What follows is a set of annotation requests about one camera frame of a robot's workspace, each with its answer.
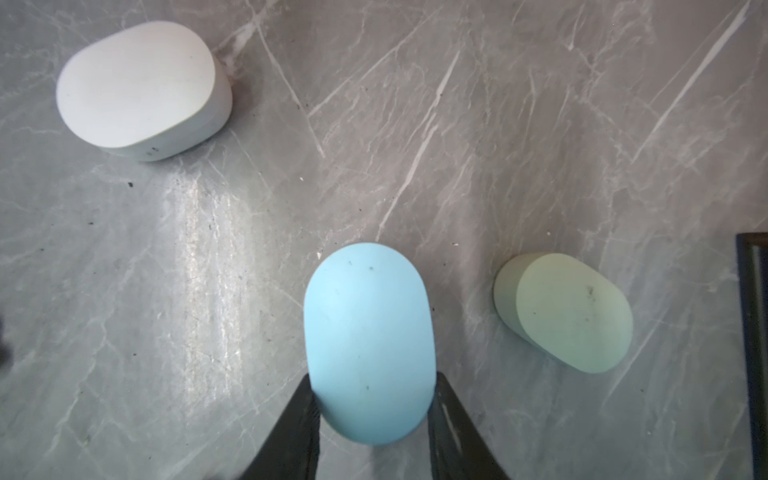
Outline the mint green earbud case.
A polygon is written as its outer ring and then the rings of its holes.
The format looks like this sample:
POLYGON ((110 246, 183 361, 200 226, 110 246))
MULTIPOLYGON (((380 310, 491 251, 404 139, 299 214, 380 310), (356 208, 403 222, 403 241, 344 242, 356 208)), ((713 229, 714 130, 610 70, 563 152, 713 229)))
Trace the mint green earbud case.
POLYGON ((627 354, 633 314, 622 291, 576 258, 549 252, 513 257, 493 300, 502 321, 531 345, 585 373, 604 373, 627 354))

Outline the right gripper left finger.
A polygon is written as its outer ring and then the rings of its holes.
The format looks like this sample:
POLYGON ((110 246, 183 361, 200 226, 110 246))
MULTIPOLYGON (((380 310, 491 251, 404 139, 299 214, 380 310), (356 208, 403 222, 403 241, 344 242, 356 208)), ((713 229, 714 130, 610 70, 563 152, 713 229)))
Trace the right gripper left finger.
POLYGON ((305 374, 257 455, 240 479, 314 480, 320 455, 321 413, 305 374))

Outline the blue earbud case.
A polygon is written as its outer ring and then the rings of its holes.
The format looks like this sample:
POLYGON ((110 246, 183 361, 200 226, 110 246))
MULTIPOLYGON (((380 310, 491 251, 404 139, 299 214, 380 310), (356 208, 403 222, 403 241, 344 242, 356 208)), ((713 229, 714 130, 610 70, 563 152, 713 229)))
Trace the blue earbud case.
POLYGON ((341 436, 386 445, 426 417, 436 385, 430 302, 415 266, 378 243, 328 256, 303 304, 311 388, 341 436))

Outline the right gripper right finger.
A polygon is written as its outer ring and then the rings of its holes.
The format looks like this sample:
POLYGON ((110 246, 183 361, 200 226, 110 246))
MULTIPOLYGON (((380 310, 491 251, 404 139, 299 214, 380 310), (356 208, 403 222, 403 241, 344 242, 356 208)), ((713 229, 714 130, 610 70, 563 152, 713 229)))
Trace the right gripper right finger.
POLYGON ((442 372, 428 415, 433 479, 509 480, 442 372))

